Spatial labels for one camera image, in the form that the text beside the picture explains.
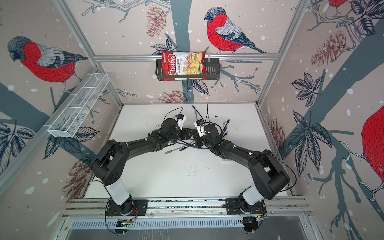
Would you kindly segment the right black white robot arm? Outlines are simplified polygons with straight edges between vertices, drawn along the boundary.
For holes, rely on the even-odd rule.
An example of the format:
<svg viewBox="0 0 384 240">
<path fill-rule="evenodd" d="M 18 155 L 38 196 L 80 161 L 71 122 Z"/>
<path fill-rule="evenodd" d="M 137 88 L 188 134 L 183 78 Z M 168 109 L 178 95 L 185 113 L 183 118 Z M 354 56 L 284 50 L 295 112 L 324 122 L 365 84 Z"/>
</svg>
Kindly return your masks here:
<svg viewBox="0 0 384 240">
<path fill-rule="evenodd" d="M 249 169 L 253 185 L 239 195 L 237 207 L 245 213 L 264 199 L 272 200 L 290 182 L 290 177 L 280 160 L 269 150 L 251 151 L 225 140 L 215 124 L 194 123 L 199 135 L 198 142 L 215 156 L 231 160 Z"/>
</svg>

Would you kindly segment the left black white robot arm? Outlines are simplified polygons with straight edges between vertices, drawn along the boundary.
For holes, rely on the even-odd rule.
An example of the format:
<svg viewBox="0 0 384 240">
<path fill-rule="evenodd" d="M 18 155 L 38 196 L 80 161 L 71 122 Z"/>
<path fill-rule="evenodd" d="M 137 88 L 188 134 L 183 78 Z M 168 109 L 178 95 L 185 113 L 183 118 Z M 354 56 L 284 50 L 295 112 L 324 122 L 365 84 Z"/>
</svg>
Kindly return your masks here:
<svg viewBox="0 0 384 240">
<path fill-rule="evenodd" d="M 189 140 L 197 134 L 196 129 L 181 128 L 175 119 L 166 119 L 159 129 L 143 139 L 130 142 L 107 141 L 91 161 L 90 168 L 102 181 L 117 206 L 130 205 L 132 195 L 122 180 L 126 162 L 146 153 L 161 151 L 177 141 Z"/>
</svg>

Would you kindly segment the red cassava chips bag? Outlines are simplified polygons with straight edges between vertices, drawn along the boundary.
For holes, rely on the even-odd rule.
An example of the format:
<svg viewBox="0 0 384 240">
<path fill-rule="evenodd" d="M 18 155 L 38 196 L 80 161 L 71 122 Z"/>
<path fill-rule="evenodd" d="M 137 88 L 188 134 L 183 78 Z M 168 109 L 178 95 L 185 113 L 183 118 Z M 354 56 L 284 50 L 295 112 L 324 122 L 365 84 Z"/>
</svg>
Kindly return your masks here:
<svg viewBox="0 0 384 240">
<path fill-rule="evenodd" d="M 206 52 L 170 52 L 162 51 L 162 81 L 186 80 L 181 75 L 205 75 Z"/>
</svg>

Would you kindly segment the black wall basket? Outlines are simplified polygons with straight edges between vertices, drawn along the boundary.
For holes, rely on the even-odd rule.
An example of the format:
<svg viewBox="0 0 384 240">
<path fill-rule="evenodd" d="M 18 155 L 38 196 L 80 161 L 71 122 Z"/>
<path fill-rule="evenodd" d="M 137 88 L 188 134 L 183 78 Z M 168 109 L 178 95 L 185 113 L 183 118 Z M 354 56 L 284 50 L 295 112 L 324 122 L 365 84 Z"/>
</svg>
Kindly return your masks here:
<svg viewBox="0 0 384 240">
<path fill-rule="evenodd" d="M 218 80 L 221 74 L 220 59 L 210 58 L 205 59 L 204 66 L 206 67 L 205 75 L 165 75 L 162 67 L 162 60 L 157 59 L 155 74 L 159 81 L 181 81 L 181 80 Z"/>
</svg>

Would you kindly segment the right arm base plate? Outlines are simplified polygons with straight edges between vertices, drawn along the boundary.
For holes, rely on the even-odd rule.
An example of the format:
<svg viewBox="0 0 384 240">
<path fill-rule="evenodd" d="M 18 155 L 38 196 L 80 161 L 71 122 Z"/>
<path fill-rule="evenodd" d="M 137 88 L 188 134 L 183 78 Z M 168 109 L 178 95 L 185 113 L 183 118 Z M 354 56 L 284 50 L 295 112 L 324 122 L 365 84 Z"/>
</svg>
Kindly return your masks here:
<svg viewBox="0 0 384 240">
<path fill-rule="evenodd" d="M 225 199 L 225 209 L 228 215 L 266 215 L 267 210 L 264 201 L 258 201 L 249 205 L 243 199 Z"/>
</svg>

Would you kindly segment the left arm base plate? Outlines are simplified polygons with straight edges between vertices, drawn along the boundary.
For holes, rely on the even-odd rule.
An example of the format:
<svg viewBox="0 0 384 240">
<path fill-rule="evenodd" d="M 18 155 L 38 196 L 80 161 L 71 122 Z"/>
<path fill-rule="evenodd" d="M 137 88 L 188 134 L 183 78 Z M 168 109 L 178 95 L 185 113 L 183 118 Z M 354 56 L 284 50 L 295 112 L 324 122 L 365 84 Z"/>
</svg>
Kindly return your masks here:
<svg viewBox="0 0 384 240">
<path fill-rule="evenodd" d="M 108 201 L 106 207 L 106 217 L 122 217 L 122 216 L 145 216 L 148 208 L 148 200 L 128 200 L 121 206 L 117 205 L 113 200 Z"/>
</svg>

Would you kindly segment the aluminium mounting rail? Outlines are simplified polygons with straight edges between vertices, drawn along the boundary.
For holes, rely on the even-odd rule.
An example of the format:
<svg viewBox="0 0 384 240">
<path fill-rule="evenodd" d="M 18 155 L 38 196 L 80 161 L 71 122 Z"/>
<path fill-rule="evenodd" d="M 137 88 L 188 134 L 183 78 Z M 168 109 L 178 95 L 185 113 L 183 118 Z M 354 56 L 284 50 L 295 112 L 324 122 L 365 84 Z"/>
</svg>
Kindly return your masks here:
<svg viewBox="0 0 384 240">
<path fill-rule="evenodd" d="M 63 218 L 120 218 L 118 208 L 109 207 L 108 199 L 75 199 L 62 213 Z M 135 198 L 129 218 L 193 218 L 193 217 L 282 217 L 311 216 L 304 197 L 277 196 L 264 200 L 247 212 L 234 208 L 227 197 L 204 198 Z"/>
</svg>

